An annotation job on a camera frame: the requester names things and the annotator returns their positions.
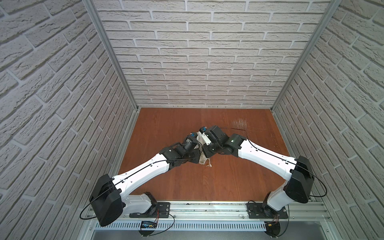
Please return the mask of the cream cloth drawstring bag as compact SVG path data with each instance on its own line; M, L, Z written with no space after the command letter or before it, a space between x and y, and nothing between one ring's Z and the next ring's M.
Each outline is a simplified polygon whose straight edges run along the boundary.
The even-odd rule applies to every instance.
M198 147L199 147L199 150L201 152L201 155L199 158L199 164L204 165L204 166L208 166L208 167L212 167L211 160L210 160L210 158L206 157L206 154L204 153L203 146L204 145L201 145L198 141Z

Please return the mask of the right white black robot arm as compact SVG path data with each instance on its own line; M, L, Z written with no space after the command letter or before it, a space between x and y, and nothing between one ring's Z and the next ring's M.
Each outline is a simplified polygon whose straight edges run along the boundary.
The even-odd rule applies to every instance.
M266 211L274 213L292 202L306 204L309 201L315 177L307 158L278 154L238 134L229 137L218 126L202 127L198 131L198 141L206 158L215 154L233 155L265 167L285 180L278 189L267 194L263 202Z

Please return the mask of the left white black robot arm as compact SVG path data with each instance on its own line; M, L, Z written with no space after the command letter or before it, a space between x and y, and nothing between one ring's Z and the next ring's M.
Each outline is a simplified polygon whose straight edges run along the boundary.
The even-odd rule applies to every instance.
M184 163L197 164L201 156L202 137L188 135L183 143L163 148L147 162L114 177L105 174L97 180L89 198L92 209L102 227L122 215L156 213L157 201L150 193L132 195L138 187Z

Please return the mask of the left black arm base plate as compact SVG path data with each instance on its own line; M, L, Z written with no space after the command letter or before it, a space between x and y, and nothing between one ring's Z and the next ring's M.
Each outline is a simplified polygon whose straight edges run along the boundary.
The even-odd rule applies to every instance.
M131 196L129 217L168 218L170 206L170 202L158 202L151 193L145 192L139 196Z

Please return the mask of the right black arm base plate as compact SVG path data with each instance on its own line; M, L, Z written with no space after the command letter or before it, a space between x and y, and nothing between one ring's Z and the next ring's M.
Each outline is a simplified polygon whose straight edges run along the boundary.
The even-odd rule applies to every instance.
M246 204L247 213L250 219L274 219L278 217L279 219L288 219L288 210L283 207L281 210L276 211L270 208L264 203L249 202Z

